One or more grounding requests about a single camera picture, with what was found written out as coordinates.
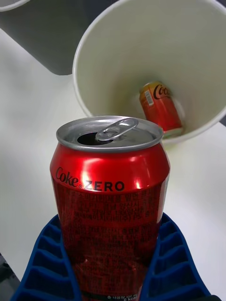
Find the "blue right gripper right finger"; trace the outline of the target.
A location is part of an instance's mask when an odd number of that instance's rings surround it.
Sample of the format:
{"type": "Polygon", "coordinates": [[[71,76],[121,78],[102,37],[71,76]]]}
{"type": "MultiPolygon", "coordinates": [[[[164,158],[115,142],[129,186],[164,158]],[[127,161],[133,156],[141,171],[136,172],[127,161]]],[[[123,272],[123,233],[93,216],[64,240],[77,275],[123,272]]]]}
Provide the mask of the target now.
{"type": "Polygon", "coordinates": [[[193,301],[210,296],[179,227],[163,214],[141,301],[193,301]]]}

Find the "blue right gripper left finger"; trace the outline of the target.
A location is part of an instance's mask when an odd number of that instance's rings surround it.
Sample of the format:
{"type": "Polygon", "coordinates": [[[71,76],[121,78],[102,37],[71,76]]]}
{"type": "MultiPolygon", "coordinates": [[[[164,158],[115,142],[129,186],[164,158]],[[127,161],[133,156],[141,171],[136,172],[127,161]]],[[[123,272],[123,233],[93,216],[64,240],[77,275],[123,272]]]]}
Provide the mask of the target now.
{"type": "Polygon", "coordinates": [[[65,252],[55,215],[39,234],[12,301],[80,301],[81,292],[65,252]]]}

